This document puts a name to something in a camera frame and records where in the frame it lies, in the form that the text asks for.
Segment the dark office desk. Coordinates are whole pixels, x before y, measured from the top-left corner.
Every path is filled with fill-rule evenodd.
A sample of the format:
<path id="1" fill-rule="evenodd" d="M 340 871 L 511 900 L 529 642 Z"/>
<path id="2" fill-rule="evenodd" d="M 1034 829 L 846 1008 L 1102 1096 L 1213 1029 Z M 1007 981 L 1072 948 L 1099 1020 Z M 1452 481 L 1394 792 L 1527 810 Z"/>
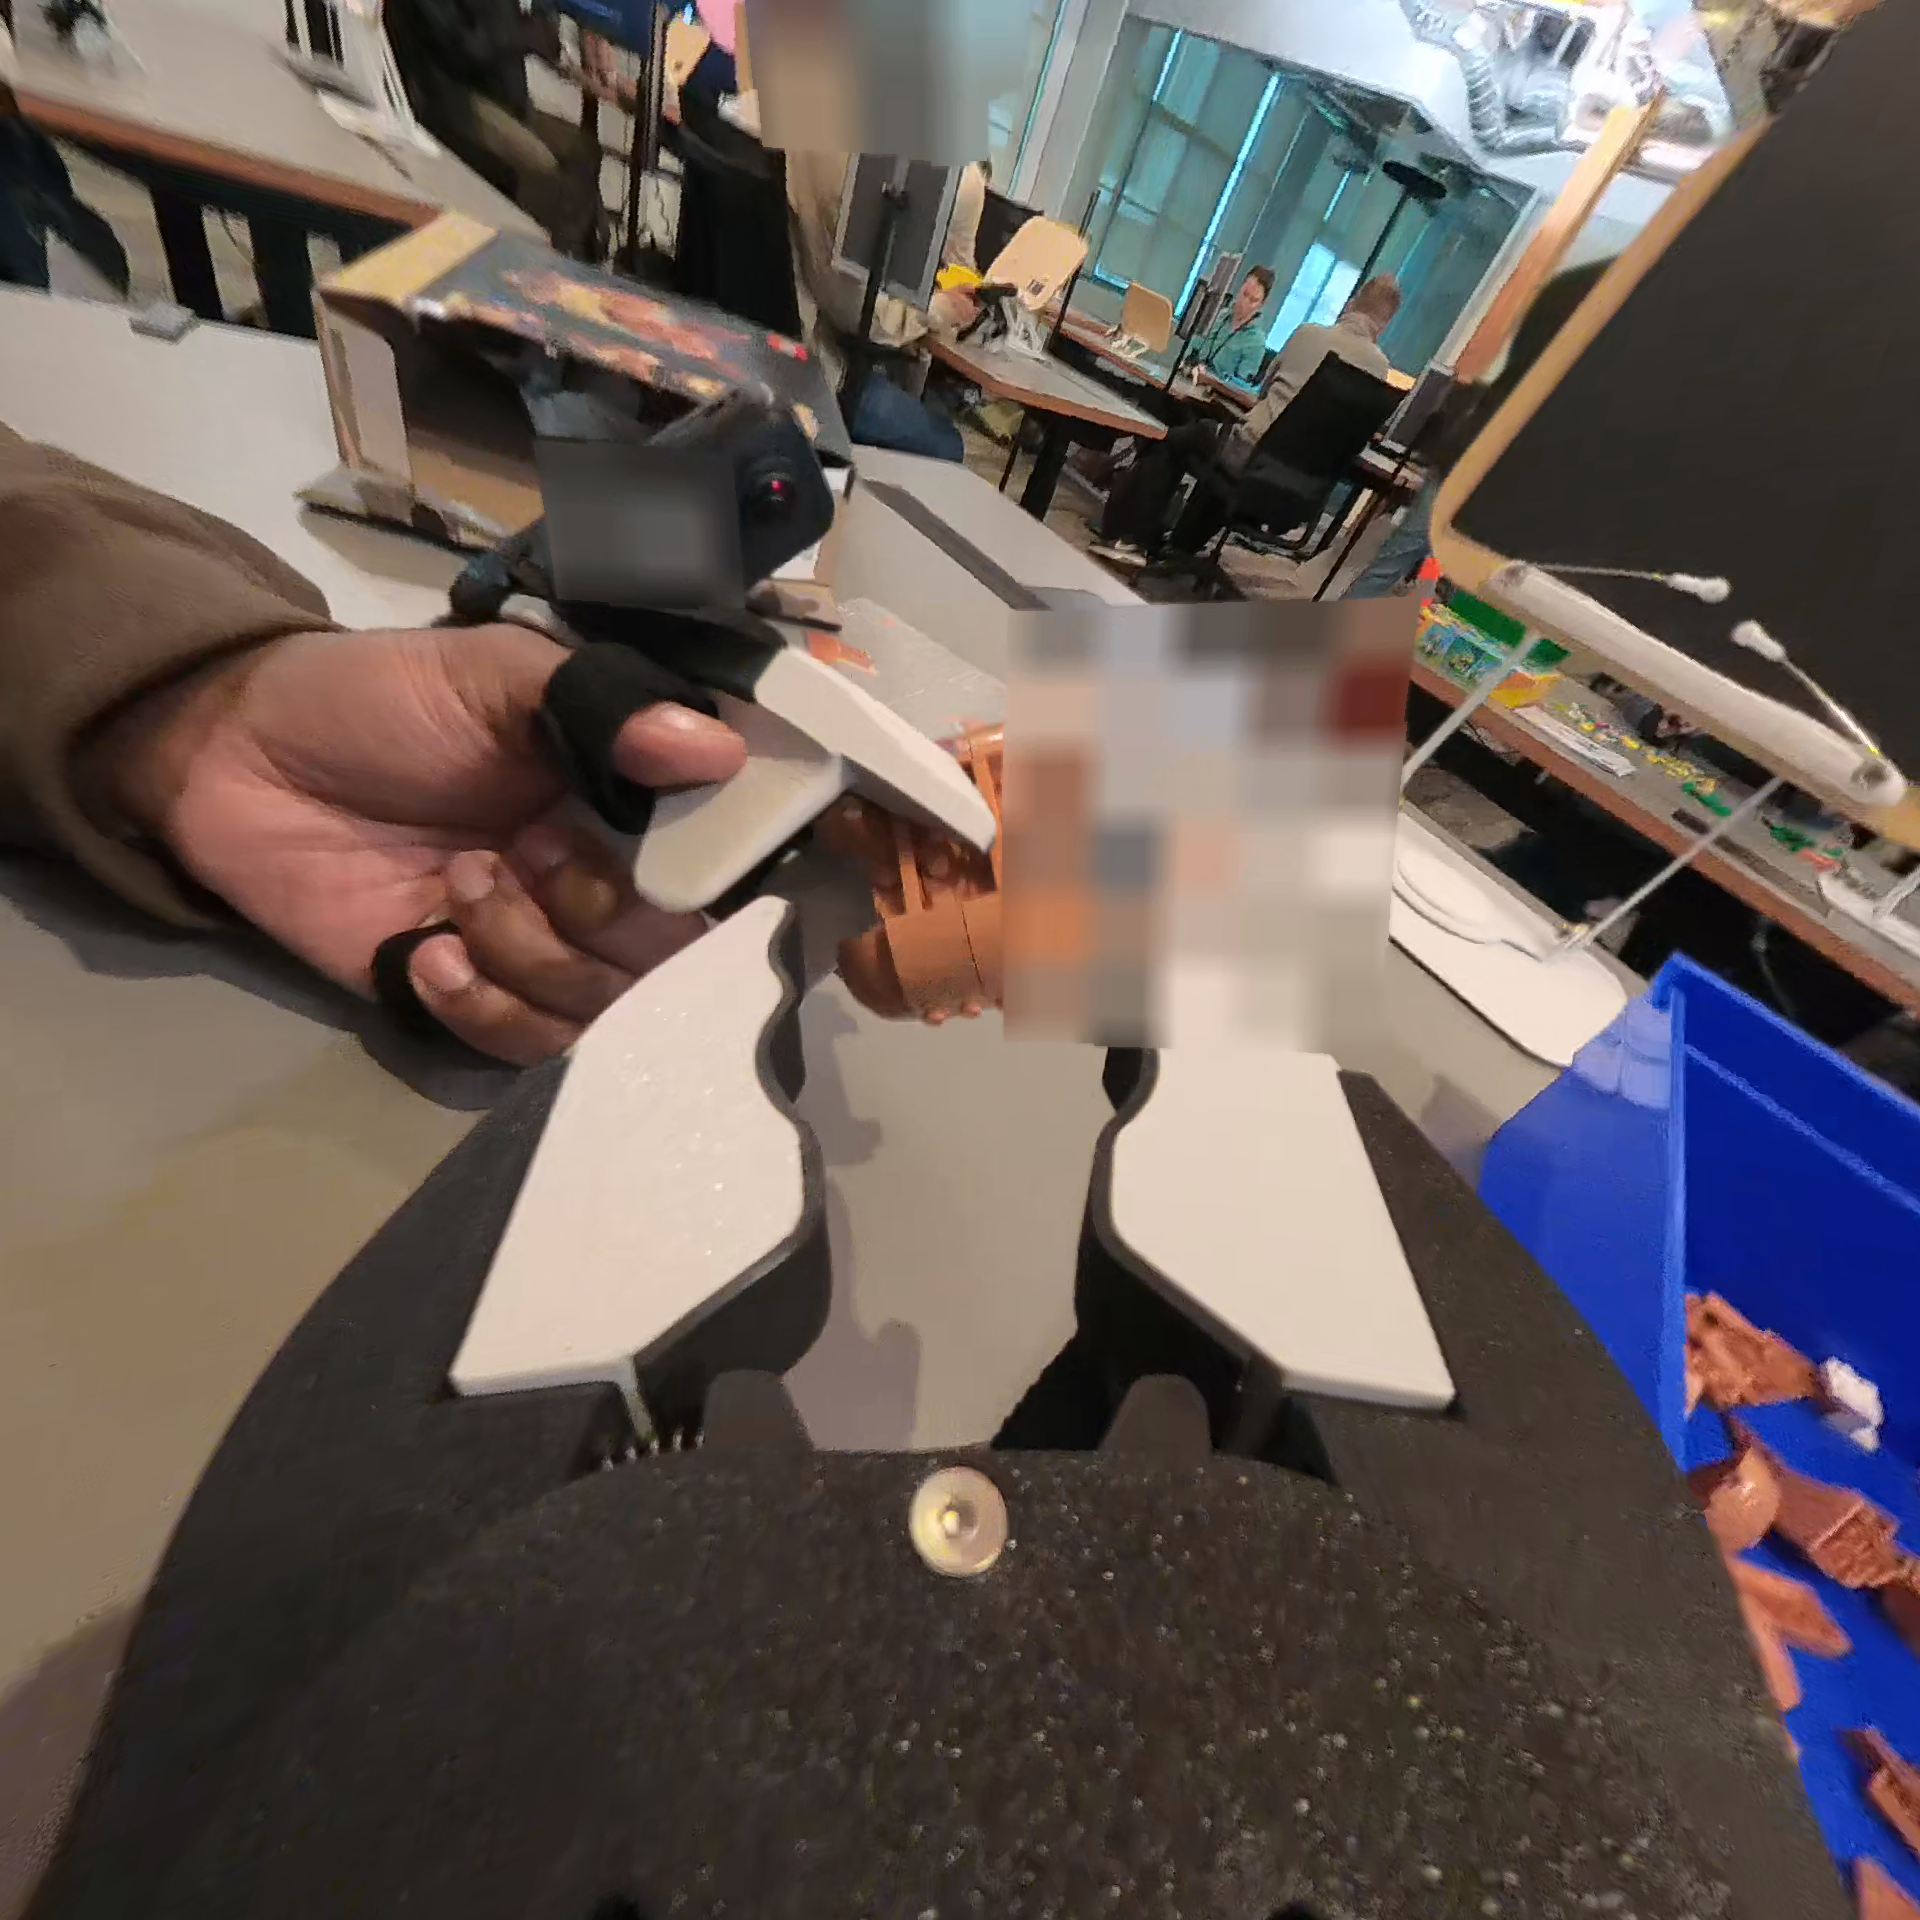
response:
<path id="1" fill-rule="evenodd" d="M 172 27 L 145 73 L 3 53 L 3 117 L 145 191 L 165 288 L 208 324 L 228 318 L 208 218 L 236 218 L 266 328 L 311 339 L 313 241 L 352 261 L 443 205 L 331 122 L 273 53 L 197 37 L 186 17 Z"/>
<path id="2" fill-rule="evenodd" d="M 1098 437 L 1145 443 L 1166 437 L 1158 417 L 1050 354 L 1030 356 L 1004 344 L 980 346 L 941 335 L 925 337 L 924 349 L 980 395 L 1040 420 L 1037 451 L 1019 493 L 1019 508 L 1034 521 L 1047 514 L 1073 445 Z"/>

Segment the brown lego assembly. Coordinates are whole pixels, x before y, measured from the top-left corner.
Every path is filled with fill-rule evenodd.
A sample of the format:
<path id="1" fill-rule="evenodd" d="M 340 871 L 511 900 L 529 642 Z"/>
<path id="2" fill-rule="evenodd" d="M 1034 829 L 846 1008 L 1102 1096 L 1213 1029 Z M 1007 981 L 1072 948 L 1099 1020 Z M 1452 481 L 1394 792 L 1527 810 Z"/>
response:
<path id="1" fill-rule="evenodd" d="M 999 843 L 972 848 L 855 796 L 828 810 L 823 839 L 871 893 L 873 924 L 835 948 L 862 1008 L 925 1026 L 1004 1008 Z"/>

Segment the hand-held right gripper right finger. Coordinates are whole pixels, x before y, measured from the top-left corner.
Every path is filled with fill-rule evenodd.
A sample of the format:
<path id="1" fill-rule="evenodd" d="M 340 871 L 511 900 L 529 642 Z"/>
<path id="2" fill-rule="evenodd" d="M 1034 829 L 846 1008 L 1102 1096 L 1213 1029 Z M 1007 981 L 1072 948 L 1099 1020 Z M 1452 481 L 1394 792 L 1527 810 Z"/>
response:
<path id="1" fill-rule="evenodd" d="M 1409 1412 L 1455 1400 L 1328 1055 L 1151 1053 L 1099 1136 L 1092 1233 L 1283 1388 Z"/>

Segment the printed lego set box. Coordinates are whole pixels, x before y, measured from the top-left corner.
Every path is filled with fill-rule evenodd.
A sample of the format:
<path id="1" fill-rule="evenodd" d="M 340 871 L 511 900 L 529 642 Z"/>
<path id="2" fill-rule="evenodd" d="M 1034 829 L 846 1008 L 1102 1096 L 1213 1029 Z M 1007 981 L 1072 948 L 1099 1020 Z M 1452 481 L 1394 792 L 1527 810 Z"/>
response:
<path id="1" fill-rule="evenodd" d="M 336 461 L 299 502 L 329 517 L 478 553 L 538 517 L 540 438 L 648 438 L 735 398 L 851 469 L 802 342 L 459 213 L 321 277 L 311 312 Z"/>

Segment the pile of brown lego pieces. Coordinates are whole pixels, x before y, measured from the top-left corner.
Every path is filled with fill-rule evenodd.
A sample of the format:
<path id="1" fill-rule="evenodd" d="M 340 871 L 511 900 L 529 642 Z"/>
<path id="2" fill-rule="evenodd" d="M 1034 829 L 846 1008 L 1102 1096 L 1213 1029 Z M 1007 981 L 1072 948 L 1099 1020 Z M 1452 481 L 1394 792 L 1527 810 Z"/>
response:
<path id="1" fill-rule="evenodd" d="M 1854 1917 L 1918 1915 L 1915 1460 L 1878 1383 L 1684 1306 L 1682 1467 Z"/>

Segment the black board with wooden rim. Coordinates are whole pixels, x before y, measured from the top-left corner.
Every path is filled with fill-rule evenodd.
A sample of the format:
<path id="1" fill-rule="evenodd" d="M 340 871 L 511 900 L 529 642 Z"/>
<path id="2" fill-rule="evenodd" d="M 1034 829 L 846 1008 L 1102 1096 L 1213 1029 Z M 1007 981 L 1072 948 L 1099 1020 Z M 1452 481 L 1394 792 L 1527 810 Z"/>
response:
<path id="1" fill-rule="evenodd" d="M 1918 10 L 1675 186 L 1437 494 L 1441 572 L 1915 848 Z"/>

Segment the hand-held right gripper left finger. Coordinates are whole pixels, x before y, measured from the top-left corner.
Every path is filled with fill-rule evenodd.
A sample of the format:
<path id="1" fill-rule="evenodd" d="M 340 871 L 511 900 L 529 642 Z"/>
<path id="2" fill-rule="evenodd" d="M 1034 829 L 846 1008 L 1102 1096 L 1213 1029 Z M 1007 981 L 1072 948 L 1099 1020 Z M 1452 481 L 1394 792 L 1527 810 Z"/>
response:
<path id="1" fill-rule="evenodd" d="M 800 1038 L 798 910 L 757 898 L 627 988 L 568 1057 L 449 1390 L 611 1386 L 823 1226 L 820 1149 L 780 1081 Z"/>

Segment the large blue plastic bin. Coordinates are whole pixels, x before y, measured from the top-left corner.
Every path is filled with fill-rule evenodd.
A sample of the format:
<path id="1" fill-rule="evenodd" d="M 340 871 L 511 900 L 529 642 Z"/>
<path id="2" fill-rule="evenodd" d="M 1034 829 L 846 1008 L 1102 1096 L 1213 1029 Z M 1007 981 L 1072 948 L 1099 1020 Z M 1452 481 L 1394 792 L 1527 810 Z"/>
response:
<path id="1" fill-rule="evenodd" d="M 1688 1300 L 1716 1297 L 1880 1396 L 1861 1450 L 1812 1402 L 1740 1410 L 1782 1467 L 1875 1506 L 1915 1556 L 1918 1110 L 1679 958 L 1504 1123 L 1477 1195 L 1596 1335 L 1688 1476 L 1730 1417 L 1685 1404 Z"/>

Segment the person's left hand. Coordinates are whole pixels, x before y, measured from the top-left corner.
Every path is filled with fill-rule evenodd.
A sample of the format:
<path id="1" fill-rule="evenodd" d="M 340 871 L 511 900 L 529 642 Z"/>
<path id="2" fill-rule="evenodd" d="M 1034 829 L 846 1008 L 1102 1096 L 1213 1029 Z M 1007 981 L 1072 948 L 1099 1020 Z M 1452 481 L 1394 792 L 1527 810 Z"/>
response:
<path id="1" fill-rule="evenodd" d="M 121 799 L 178 869 L 336 987 L 399 938 L 423 1020 L 544 1064 L 708 932 L 639 900 L 540 726 L 570 651 L 536 631 L 281 636 L 193 676 Z"/>

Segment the person's left forearm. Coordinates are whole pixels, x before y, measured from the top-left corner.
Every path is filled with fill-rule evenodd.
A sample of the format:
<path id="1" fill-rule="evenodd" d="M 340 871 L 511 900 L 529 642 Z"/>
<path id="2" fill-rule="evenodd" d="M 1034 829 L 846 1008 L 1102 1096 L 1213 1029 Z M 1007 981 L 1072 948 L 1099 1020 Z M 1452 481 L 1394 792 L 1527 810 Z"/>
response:
<path id="1" fill-rule="evenodd" d="M 84 752 L 186 676 L 336 631 L 324 593 L 260 540 L 3 427 L 3 852 L 60 858 L 155 924 L 220 924 L 155 829 L 106 810 Z"/>

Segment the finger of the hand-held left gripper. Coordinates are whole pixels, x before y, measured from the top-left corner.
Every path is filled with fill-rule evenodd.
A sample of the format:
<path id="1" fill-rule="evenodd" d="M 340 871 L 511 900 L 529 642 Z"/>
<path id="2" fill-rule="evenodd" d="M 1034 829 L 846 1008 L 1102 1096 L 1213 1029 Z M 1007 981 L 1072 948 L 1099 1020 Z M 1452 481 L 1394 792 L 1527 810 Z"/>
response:
<path id="1" fill-rule="evenodd" d="M 748 757 L 728 780 L 658 792 L 632 854 L 633 895 L 705 912 L 807 831 L 848 773 L 842 757 Z"/>
<path id="2" fill-rule="evenodd" d="M 842 762 L 851 786 L 956 845 L 992 852 L 994 804 L 945 747 L 804 649 L 778 649 L 757 675 L 757 709 Z"/>

